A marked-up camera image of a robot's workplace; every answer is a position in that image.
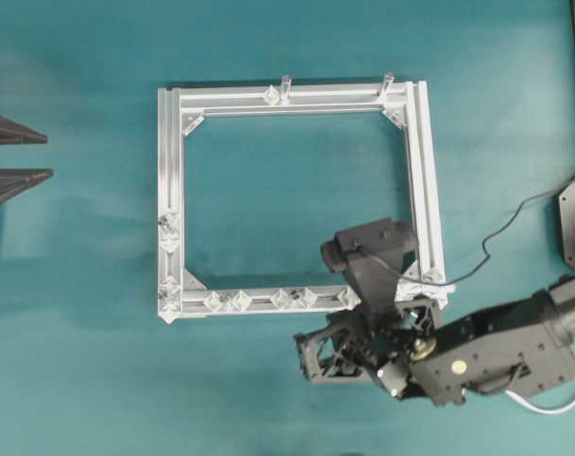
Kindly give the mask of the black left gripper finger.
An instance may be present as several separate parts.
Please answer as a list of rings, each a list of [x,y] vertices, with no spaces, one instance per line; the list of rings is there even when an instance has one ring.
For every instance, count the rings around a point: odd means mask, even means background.
[[[0,115],[0,145],[45,144],[48,137]]]
[[[50,179],[51,168],[0,168],[0,205]]]

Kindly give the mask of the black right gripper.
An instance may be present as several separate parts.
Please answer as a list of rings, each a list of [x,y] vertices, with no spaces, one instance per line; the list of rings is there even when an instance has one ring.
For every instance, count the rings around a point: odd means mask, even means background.
[[[313,384],[372,382],[395,399],[424,397],[413,378],[414,354],[434,349],[435,331],[443,325],[438,302],[424,295],[395,302],[369,320],[363,306],[329,313],[327,325],[294,336],[303,377]]]

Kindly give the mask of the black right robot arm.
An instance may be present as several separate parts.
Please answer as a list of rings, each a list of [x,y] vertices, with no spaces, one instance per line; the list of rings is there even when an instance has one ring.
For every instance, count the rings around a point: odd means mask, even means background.
[[[395,302],[373,320],[361,308],[294,337],[312,383],[370,380],[392,398],[439,407],[510,393],[529,398],[575,379],[575,275],[527,299],[443,323],[436,300]]]

